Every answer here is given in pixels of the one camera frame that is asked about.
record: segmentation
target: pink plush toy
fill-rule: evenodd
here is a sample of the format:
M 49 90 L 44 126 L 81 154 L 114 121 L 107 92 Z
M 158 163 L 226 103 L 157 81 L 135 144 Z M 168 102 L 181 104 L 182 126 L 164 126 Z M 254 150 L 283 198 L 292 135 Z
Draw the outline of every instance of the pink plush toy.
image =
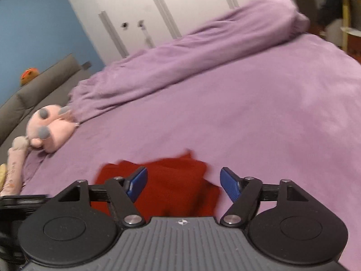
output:
M 26 135 L 31 146 L 42 146 L 47 153 L 53 153 L 70 138 L 78 125 L 68 106 L 50 105 L 33 114 Z

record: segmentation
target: gray headboard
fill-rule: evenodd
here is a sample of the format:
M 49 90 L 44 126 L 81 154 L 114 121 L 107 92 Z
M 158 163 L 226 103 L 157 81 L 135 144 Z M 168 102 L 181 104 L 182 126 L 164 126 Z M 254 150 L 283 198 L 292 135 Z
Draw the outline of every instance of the gray headboard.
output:
M 20 88 L 0 107 L 0 164 L 6 163 L 13 139 L 25 135 L 26 124 L 35 111 L 47 105 L 65 106 L 71 89 L 89 76 L 70 54 Z

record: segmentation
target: bedroom wall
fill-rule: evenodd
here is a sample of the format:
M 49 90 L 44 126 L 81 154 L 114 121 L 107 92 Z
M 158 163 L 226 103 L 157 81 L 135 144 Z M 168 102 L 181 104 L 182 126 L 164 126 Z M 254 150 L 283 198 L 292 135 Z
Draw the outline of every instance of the bedroom wall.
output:
M 44 71 L 69 53 L 92 73 L 104 67 L 68 0 L 0 0 L 0 35 L 0 106 L 27 68 Z

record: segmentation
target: purple bedsheet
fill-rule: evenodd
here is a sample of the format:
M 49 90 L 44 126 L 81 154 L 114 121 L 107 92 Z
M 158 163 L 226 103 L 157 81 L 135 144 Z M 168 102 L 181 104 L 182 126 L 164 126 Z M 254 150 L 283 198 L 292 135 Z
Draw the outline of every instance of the purple bedsheet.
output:
M 307 25 L 290 0 L 254 0 L 81 82 L 71 106 L 83 123 L 55 154 L 30 153 L 22 194 L 192 149 L 215 184 L 223 166 L 293 179 L 346 223 L 340 262 L 358 270 L 361 66 L 319 37 L 295 37 Z M 230 203 L 223 194 L 218 217 Z

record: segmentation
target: red cloth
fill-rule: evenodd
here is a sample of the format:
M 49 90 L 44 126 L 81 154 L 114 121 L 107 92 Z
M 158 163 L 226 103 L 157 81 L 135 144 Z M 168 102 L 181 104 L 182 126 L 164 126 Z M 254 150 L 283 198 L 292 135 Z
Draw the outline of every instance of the red cloth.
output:
M 122 161 L 107 164 L 100 171 L 96 184 L 115 176 L 127 177 L 140 166 L 148 170 L 148 183 L 135 203 L 146 220 L 152 216 L 213 216 L 220 189 L 203 179 L 204 162 L 187 153 L 179 158 L 166 158 L 146 164 Z M 93 202 L 92 207 L 109 213 L 106 203 Z

